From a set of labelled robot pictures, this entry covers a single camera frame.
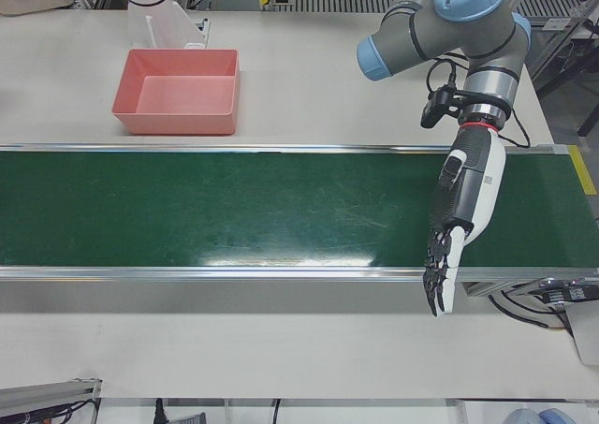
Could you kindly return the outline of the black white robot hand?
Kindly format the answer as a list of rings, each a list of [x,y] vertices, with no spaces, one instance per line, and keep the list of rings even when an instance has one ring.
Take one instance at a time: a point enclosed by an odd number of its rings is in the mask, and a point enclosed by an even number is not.
[[[462,251],[491,220],[505,160],[495,127],[474,122],[460,126],[430,207],[423,287],[435,316],[453,311]]]

